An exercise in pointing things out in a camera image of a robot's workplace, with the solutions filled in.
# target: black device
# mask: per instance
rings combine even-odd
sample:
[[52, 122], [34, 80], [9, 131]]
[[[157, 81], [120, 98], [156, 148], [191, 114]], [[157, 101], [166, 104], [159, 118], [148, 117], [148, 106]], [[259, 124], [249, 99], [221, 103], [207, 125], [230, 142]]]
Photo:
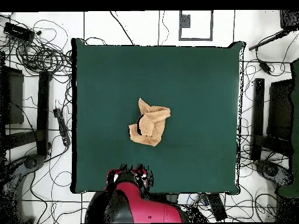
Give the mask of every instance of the black device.
[[[253, 102], [252, 102], [252, 143], [256, 143], [258, 136], [263, 135], [264, 118], [264, 92], [265, 79], [256, 78], [253, 82]], [[250, 146], [249, 154], [252, 160], [259, 160], [262, 147], [257, 145]]]
[[[6, 96], [8, 102], [17, 104], [20, 109], [23, 109], [23, 83], [24, 75], [19, 69], [4, 66], [3, 68], [5, 82], [8, 84]], [[22, 124], [24, 116], [22, 111], [15, 105], [8, 106], [6, 112], [5, 124]]]
[[71, 140], [68, 135], [67, 126], [65, 124], [63, 114], [59, 108], [55, 108], [53, 110], [53, 113], [54, 113], [55, 118], [57, 118], [57, 120], [58, 120], [59, 132], [62, 137], [63, 145], [65, 147], [69, 147], [71, 144]]
[[299, 11], [281, 10], [280, 27], [288, 30], [291, 27], [299, 26]]
[[275, 222], [299, 222], [299, 198], [286, 198], [277, 194]]
[[266, 39], [249, 48], [250, 51], [254, 49], [258, 49], [259, 47], [268, 44], [274, 40], [280, 39], [291, 32], [297, 31], [299, 29], [299, 21], [298, 21], [298, 13], [297, 11], [290, 10], [281, 10], [280, 11], [280, 26], [283, 29], [277, 34], [273, 35], [273, 37]]
[[256, 171], [278, 186], [290, 186], [294, 183], [293, 175], [284, 167], [268, 160], [257, 160]]
[[255, 80], [252, 106], [252, 138], [250, 159], [260, 160], [262, 147], [290, 157], [293, 153], [291, 144], [291, 99], [294, 80], [273, 82], [270, 87], [269, 117], [267, 135], [263, 135], [264, 84]]
[[291, 139], [292, 103], [290, 95], [294, 86], [294, 81], [291, 79], [271, 83], [271, 87], [269, 89], [268, 135], [283, 140]]
[[[44, 164], [48, 143], [49, 72], [40, 72], [37, 104], [37, 131], [6, 135], [5, 123], [9, 108], [9, 83], [5, 72], [5, 53], [0, 52], [0, 223], [28, 222], [22, 215], [22, 187], [26, 176]], [[37, 153], [7, 163], [6, 151], [36, 142]]]
[[211, 205], [211, 211], [217, 222], [227, 218], [227, 213], [223, 206], [219, 193], [207, 194], [208, 201]]
[[9, 35], [12, 40], [18, 40], [24, 43], [32, 43], [34, 39], [34, 31], [9, 22], [5, 23], [4, 33]]

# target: black cable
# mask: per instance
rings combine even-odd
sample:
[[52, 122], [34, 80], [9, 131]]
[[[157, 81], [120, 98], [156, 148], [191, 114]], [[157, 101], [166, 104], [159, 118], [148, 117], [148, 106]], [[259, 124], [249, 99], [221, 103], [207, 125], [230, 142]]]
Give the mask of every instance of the black cable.
[[[268, 39], [268, 38], [270, 38], [270, 37], [273, 37], [273, 36], [279, 34], [280, 32], [281, 32], [281, 31], [279, 31], [279, 32], [277, 32], [277, 33], [275, 33], [275, 34], [272, 34], [272, 35], [270, 35], [270, 36], [268, 36], [268, 37], [266, 37], [266, 38], [263, 38], [258, 44], [260, 44], [260, 43], [261, 43], [262, 41], [264, 41], [265, 39]], [[284, 55], [284, 58], [283, 58], [283, 60], [282, 60], [282, 62], [281, 62], [281, 64], [280, 64], [280, 70], [282, 71], [281, 74], [279, 74], [279, 75], [273, 75], [273, 74], [270, 73], [270, 72], [274, 72], [274, 70], [273, 70], [273, 71], [268, 72], [269, 75], [271, 75], [271, 76], [281, 76], [282, 74], [285, 73], [285, 71], [286, 71], [286, 66], [284, 65], [284, 60], [286, 59], [288, 49], [290, 48], [290, 46], [292, 45], [292, 43], [294, 42], [294, 40], [298, 37], [298, 35], [299, 35], [299, 33], [295, 36], [295, 38], [292, 40], [292, 42], [291, 42], [291, 43], [288, 45], [288, 47], [287, 47], [286, 53], [285, 53], [285, 55]], [[258, 57], [258, 48], [255, 48], [255, 55], [256, 55], [257, 60], [258, 60], [260, 63], [266, 63], [266, 62], [262, 61], [262, 60]]]
[[112, 15], [112, 17], [118, 22], [118, 24], [121, 26], [121, 28], [123, 29], [124, 33], [126, 34], [126, 36], [128, 37], [128, 39], [130, 40], [131, 44], [134, 45], [134, 43], [132, 42], [131, 38], [128, 36], [126, 30], [124, 29], [123, 25], [119, 22], [119, 20], [112, 14], [111, 11], [109, 11], [110, 14]]
[[162, 24], [164, 25], [164, 27], [167, 29], [167, 32], [168, 32], [168, 34], [167, 34], [167, 37], [166, 37], [166, 39], [162, 42], [162, 44], [161, 45], [163, 45], [163, 43], [165, 42], [165, 41], [167, 41], [167, 39], [168, 39], [168, 36], [169, 36], [169, 29], [165, 26], [165, 24], [164, 24], [164, 15], [165, 15], [165, 11], [163, 12], [163, 17], [162, 17]]
[[81, 211], [81, 210], [83, 210], [83, 209], [86, 209], [86, 210], [87, 210], [87, 208], [81, 208], [81, 209], [78, 209], [78, 210], [76, 210], [76, 211], [62, 213], [62, 214], [60, 214], [60, 215], [58, 216], [58, 218], [54, 221], [53, 224], [58, 223], [57, 221], [58, 221], [59, 217], [61, 217], [62, 215], [73, 214], [73, 213], [79, 212], [79, 211]]
[[46, 204], [46, 208], [44, 209], [44, 212], [40, 215], [40, 217], [39, 217], [39, 219], [38, 219], [38, 221], [37, 221], [37, 224], [39, 224], [41, 217], [44, 215], [44, 213], [46, 212], [46, 210], [47, 210], [47, 208], [48, 208], [48, 204], [47, 204], [47, 202], [45, 202], [45, 200], [41, 199], [40, 197], [38, 197], [38, 196], [33, 192], [33, 190], [32, 190], [32, 184], [33, 184], [34, 180], [35, 180], [35, 171], [33, 172], [33, 180], [32, 180], [32, 182], [31, 182], [31, 184], [30, 184], [30, 191], [31, 191], [31, 193], [32, 193], [33, 196], [35, 196], [36, 198], [38, 198], [39, 200], [43, 201], [43, 202]]
[[260, 218], [260, 216], [259, 216], [259, 213], [258, 213], [258, 208], [257, 208], [257, 205], [258, 205], [258, 202], [257, 202], [257, 200], [258, 200], [258, 198], [260, 197], [260, 196], [263, 196], [263, 195], [267, 195], [268, 197], [272, 197], [272, 198], [274, 198], [275, 200], [277, 200], [273, 195], [271, 195], [271, 194], [269, 194], [269, 193], [261, 193], [261, 194], [259, 194], [256, 198], [255, 198], [255, 200], [254, 200], [254, 203], [255, 203], [255, 212], [256, 212], [256, 214], [257, 214], [257, 216], [258, 216], [258, 218], [259, 218], [259, 220], [261, 221], [261, 222], [263, 222], [263, 220], [262, 220], [262, 218]]
[[23, 114], [24, 114], [25, 117], [27, 118], [28, 124], [30, 125], [31, 130], [32, 130], [32, 132], [33, 132], [33, 134], [34, 134], [35, 141], [38, 142], [38, 140], [37, 140], [37, 136], [36, 136], [36, 132], [34, 131], [33, 126], [31, 125], [31, 123], [30, 123], [30, 121], [29, 121], [29, 119], [28, 119], [27, 114], [26, 114], [26, 113], [23, 111], [23, 109], [21, 109], [17, 104], [12, 103], [12, 102], [9, 102], [9, 103], [10, 103], [10, 104], [13, 104], [14, 106], [16, 106], [18, 109], [20, 109], [20, 110], [23, 112]]

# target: green tabletop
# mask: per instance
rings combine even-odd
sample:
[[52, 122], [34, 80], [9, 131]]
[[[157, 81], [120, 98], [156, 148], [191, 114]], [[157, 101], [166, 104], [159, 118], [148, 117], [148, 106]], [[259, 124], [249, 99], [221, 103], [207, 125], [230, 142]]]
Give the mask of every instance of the green tabletop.
[[[152, 193], [237, 193], [242, 42], [230, 48], [139, 47], [76, 39], [76, 46], [76, 193], [102, 191], [107, 172], [122, 163], [149, 166]], [[171, 110], [156, 147], [130, 140], [139, 98]]]

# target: tan cloth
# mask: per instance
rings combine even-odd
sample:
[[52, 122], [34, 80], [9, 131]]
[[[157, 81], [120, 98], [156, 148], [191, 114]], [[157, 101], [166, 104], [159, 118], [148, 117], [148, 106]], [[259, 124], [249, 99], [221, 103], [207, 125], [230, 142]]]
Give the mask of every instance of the tan cloth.
[[167, 107], [149, 106], [143, 100], [138, 101], [141, 117], [138, 119], [141, 135], [137, 131], [137, 124], [129, 125], [130, 138], [133, 142], [156, 146], [165, 128], [165, 119], [171, 116]]

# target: grout line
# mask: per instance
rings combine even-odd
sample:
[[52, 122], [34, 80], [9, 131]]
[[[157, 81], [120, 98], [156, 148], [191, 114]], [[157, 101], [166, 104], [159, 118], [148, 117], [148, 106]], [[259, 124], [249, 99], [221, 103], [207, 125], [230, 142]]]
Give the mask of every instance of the grout line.
[[[8, 36], [9, 41], [9, 67], [11, 67], [11, 36]], [[11, 122], [9, 121], [9, 134], [11, 134]], [[9, 162], [11, 162], [11, 149], [9, 149]]]
[[236, 10], [234, 10], [234, 29], [232, 30], [232, 42], [235, 41], [235, 19], [236, 19]]
[[85, 11], [83, 11], [83, 39], [85, 40]]
[[82, 210], [83, 210], [83, 194], [81, 193], [81, 218], [80, 218], [81, 224], [82, 224]]
[[[24, 202], [43, 202], [42, 200], [37, 200], [37, 199], [22, 199], [21, 201]], [[76, 203], [76, 204], [81, 204], [81, 201], [60, 201], [60, 200], [44, 200], [45, 202], [63, 202], [63, 203]]]
[[[37, 199], [22, 199], [21, 201], [24, 202], [43, 202], [42, 200], [37, 200]], [[44, 200], [45, 202], [63, 202], [63, 203], [76, 203], [76, 204], [83, 204], [83, 203], [90, 203], [90, 201], [60, 201], [60, 200]], [[226, 205], [225, 207], [227, 208], [255, 208], [254, 206], [246, 206], [246, 205]], [[267, 208], [267, 206], [257, 206], [257, 208]]]
[[[11, 130], [28, 130], [28, 131], [32, 131], [31, 128], [11, 128]], [[58, 129], [48, 129], [48, 131], [59, 131]]]
[[160, 41], [160, 10], [159, 10], [159, 21], [158, 21], [158, 45]]

